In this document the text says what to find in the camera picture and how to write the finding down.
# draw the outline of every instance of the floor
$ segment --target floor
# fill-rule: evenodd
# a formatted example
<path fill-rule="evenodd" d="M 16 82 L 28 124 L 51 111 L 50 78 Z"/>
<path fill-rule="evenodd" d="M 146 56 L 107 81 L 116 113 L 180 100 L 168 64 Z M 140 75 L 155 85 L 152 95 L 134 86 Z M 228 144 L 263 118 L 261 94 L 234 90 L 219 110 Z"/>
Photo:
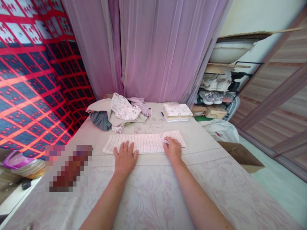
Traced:
<path fill-rule="evenodd" d="M 252 174 L 254 179 L 307 229 L 307 183 L 241 136 L 240 143 L 265 165 Z"/>

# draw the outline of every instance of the forearm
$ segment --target forearm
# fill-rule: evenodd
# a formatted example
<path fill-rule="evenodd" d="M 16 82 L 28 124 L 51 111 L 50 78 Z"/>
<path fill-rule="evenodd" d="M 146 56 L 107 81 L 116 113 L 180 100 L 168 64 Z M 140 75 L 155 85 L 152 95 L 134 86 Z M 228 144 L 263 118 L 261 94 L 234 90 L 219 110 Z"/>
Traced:
<path fill-rule="evenodd" d="M 83 229 L 111 229 L 127 176 L 114 174 L 97 204 L 82 224 Z"/>
<path fill-rule="evenodd" d="M 233 227 L 193 177 L 183 161 L 173 164 L 185 204 L 197 229 L 227 229 Z"/>

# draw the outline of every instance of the cardboard box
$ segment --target cardboard box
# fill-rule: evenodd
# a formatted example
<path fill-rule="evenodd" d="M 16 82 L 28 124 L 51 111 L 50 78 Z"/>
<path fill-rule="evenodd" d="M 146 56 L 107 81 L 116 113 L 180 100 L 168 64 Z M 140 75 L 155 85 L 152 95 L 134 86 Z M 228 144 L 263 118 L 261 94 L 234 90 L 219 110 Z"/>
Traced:
<path fill-rule="evenodd" d="M 223 119 L 227 111 L 218 105 L 208 105 L 204 114 L 207 118 Z"/>
<path fill-rule="evenodd" d="M 194 117 L 202 116 L 202 114 L 207 111 L 207 108 L 205 106 L 201 105 L 193 105 L 192 113 Z"/>
<path fill-rule="evenodd" d="M 248 173 L 255 173 L 264 165 L 243 145 L 230 142 L 218 142 Z"/>

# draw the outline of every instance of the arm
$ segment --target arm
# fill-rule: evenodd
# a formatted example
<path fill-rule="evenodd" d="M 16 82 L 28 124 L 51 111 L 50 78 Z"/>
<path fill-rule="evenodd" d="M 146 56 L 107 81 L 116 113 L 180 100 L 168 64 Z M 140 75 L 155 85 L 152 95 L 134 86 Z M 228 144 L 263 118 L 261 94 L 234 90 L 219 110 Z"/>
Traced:
<path fill-rule="evenodd" d="M 119 153 L 114 148 L 115 171 L 113 177 L 80 230 L 111 229 L 127 178 L 138 158 L 138 151 L 135 151 L 134 155 L 132 154 L 134 143 L 129 148 L 128 145 L 128 141 L 122 143 Z"/>
<path fill-rule="evenodd" d="M 181 160 L 181 144 L 166 137 L 164 150 L 174 167 L 185 204 L 197 229 L 234 229 Z"/>

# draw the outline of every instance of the wardrobe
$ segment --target wardrobe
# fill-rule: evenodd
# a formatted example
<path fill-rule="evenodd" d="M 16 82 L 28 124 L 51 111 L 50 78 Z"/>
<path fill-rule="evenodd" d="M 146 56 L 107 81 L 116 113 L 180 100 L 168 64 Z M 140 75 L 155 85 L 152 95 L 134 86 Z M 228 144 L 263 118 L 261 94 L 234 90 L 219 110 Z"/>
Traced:
<path fill-rule="evenodd" d="M 263 59 L 230 120 L 241 136 L 307 182 L 307 7 Z"/>

